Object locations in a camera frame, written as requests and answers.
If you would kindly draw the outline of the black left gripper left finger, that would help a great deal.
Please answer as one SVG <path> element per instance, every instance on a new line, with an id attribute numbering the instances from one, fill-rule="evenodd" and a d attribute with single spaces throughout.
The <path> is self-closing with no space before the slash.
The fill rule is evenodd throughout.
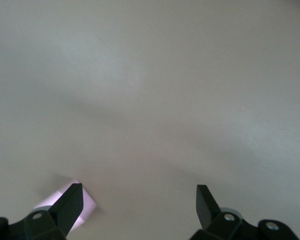
<path id="1" fill-rule="evenodd" d="M 0 217 L 0 240 L 65 240 L 83 209 L 83 185 L 73 183 L 47 210 L 36 210 L 14 224 Z"/>

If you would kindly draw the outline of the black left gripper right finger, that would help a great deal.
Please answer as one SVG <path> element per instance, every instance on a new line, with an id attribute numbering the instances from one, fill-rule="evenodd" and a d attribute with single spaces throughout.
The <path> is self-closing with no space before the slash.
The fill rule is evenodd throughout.
<path id="1" fill-rule="evenodd" d="M 207 185 L 196 187 L 196 213 L 201 224 L 192 240 L 298 240 L 286 224 L 264 219 L 257 226 L 239 212 L 220 208 Z"/>

